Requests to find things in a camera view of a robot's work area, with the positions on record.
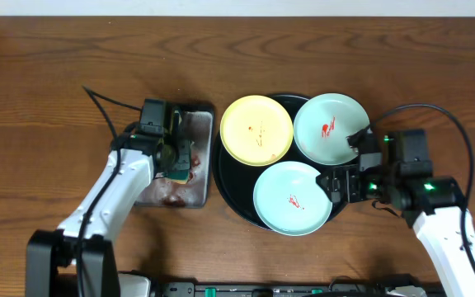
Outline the green yellow sponge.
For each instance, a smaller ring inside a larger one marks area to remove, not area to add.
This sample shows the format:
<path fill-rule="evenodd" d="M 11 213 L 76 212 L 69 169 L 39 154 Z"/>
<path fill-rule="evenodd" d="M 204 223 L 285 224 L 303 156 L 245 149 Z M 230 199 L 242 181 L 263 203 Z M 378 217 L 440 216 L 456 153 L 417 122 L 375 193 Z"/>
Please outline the green yellow sponge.
<path fill-rule="evenodd" d="M 166 178 L 179 184 L 186 184 L 190 178 L 191 140 L 188 139 L 182 122 L 182 110 L 173 107 L 169 134 L 172 147 L 175 149 L 175 159 L 167 169 Z"/>

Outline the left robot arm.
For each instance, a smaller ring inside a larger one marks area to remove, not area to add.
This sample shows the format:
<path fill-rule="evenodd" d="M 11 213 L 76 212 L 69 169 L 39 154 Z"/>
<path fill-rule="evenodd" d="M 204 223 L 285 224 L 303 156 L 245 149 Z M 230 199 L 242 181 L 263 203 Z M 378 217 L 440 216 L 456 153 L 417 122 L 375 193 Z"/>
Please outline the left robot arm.
<path fill-rule="evenodd" d="M 26 246 L 28 296 L 150 296 L 152 282 L 120 272 L 114 241 L 152 182 L 190 170 L 185 105 L 147 101 L 139 121 L 114 133 L 106 166 L 84 200 L 56 230 L 37 230 Z"/>

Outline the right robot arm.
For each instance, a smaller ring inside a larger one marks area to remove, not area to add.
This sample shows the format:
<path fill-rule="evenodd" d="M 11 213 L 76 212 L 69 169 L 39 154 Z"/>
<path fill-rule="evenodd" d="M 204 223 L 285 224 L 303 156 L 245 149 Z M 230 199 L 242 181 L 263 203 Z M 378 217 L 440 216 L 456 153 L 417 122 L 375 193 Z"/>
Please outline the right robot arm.
<path fill-rule="evenodd" d="M 424 130 L 390 132 L 381 148 L 361 130 L 348 137 L 354 164 L 328 168 L 317 185 L 333 203 L 370 200 L 404 219 L 428 252 L 448 296 L 475 296 L 475 230 L 452 177 L 436 177 Z"/>

